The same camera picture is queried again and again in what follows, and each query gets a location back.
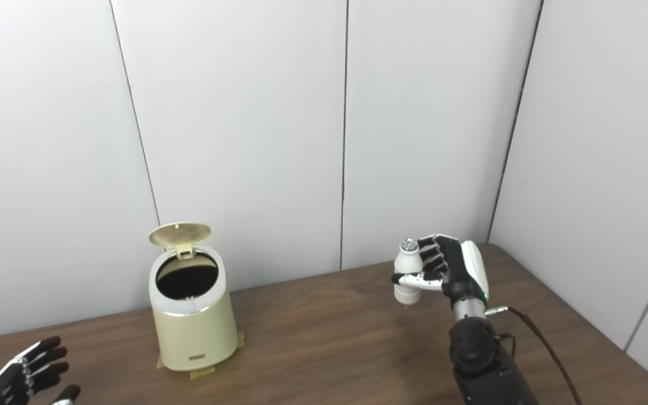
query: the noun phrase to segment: black cable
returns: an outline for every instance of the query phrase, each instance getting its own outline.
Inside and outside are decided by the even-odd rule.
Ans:
[[[579,394],[577,392],[577,389],[574,387],[574,383],[572,382],[571,378],[569,377],[568,372],[566,372],[566,369],[564,369],[564,365],[561,364],[560,359],[558,356],[556,356],[556,353],[554,352],[554,349],[551,348],[550,344],[548,343],[547,339],[545,336],[542,334],[542,332],[537,328],[537,325],[535,325],[532,320],[529,318],[529,316],[524,315],[523,313],[520,313],[518,310],[515,310],[511,306],[509,307],[509,311],[513,313],[514,315],[519,316],[521,318],[522,322],[524,322],[527,326],[529,326],[530,329],[532,329],[532,332],[539,338],[540,341],[542,341],[543,345],[545,348],[547,348],[547,351],[550,353],[551,358],[553,359],[553,362],[556,363],[556,367],[559,368],[561,371],[561,375],[563,375],[564,379],[566,380],[566,384],[569,386],[569,390],[571,391],[571,394],[574,397],[574,402],[577,403],[577,405],[582,405],[582,400],[579,398]]]
[[[502,333],[498,337],[499,337],[499,341],[505,341],[506,339],[511,339],[511,350],[509,351],[509,355],[511,356],[512,359],[514,359],[514,353],[516,352],[516,336],[509,333]]]

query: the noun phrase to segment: robotic finger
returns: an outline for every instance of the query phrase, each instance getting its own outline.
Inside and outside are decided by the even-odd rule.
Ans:
[[[79,385],[67,385],[51,405],[73,405],[77,397],[79,397],[80,392],[82,392],[82,388]]]
[[[391,282],[420,290],[442,291],[442,284],[447,282],[447,276],[428,280],[425,272],[410,274],[395,273],[391,276]]]
[[[17,354],[0,370],[0,405],[26,405],[33,395],[61,381],[69,363],[52,362],[63,358],[67,349],[61,338],[44,339]],[[57,405],[72,405],[79,395],[77,385],[69,385],[56,399]]]

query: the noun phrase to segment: black fingertip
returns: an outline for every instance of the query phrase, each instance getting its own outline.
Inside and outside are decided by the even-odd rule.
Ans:
[[[79,397],[79,394],[82,393],[82,387],[79,385],[68,385],[62,392],[59,394],[59,397],[56,397],[54,402],[63,401],[65,399],[76,400]]]
[[[59,346],[59,344],[61,344],[61,338],[59,336],[52,336],[50,338],[39,341],[39,343],[33,349],[31,349],[30,352],[26,353],[23,356],[23,359],[25,359],[27,362],[33,361],[40,354],[56,348],[57,346]]]
[[[419,245],[419,249],[422,249],[426,246],[433,245],[437,242],[434,241],[434,236],[428,236],[426,238],[421,238],[416,241],[416,244]]]
[[[46,369],[47,374],[62,374],[62,372],[67,371],[69,371],[68,362],[56,362]]]
[[[39,348],[43,350],[49,350],[56,348],[61,344],[61,336],[51,336],[50,338],[44,339],[39,342]]]
[[[28,367],[33,371],[36,371],[49,362],[57,361],[58,359],[65,357],[67,352],[68,351],[64,346],[59,346],[59,348],[52,349],[49,352],[46,352],[37,357],[36,359],[33,359],[33,361],[29,362]]]

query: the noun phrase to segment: cable connector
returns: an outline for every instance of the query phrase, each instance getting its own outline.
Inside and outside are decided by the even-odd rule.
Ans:
[[[509,311],[509,306],[506,305],[496,306],[494,308],[488,308],[487,310],[485,310],[484,315],[486,315],[486,317],[489,317],[489,316],[499,315],[500,313],[506,311]]]

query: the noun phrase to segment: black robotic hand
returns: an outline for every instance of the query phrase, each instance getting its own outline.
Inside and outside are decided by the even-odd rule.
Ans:
[[[26,405],[34,395],[61,381],[69,369],[67,362],[52,362],[66,356],[59,336],[44,339],[17,354],[0,370],[0,405]],[[71,405],[81,391],[77,385],[66,387],[52,405]]]
[[[424,272],[447,274],[448,260],[446,246],[452,241],[458,244],[457,238],[442,233],[435,233],[434,235],[425,236],[417,240],[419,257],[421,257],[424,263]]]

